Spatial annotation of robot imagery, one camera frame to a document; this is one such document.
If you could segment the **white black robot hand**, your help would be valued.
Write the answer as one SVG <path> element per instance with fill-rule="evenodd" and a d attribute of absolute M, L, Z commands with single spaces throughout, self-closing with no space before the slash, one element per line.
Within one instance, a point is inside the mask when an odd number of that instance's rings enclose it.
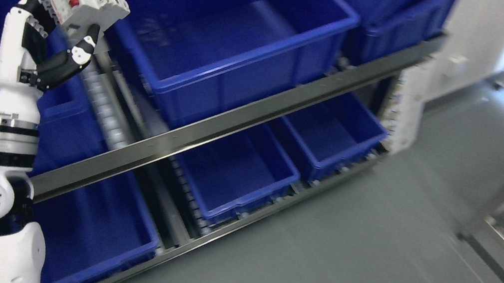
<path fill-rule="evenodd" d="M 63 23 L 52 0 L 20 0 L 7 11 L 0 39 L 0 126 L 37 128 L 38 101 L 47 90 L 77 75 L 91 62 L 100 27 L 90 24 L 73 48 L 46 55 L 47 37 Z M 67 9 L 78 0 L 66 0 Z"/>

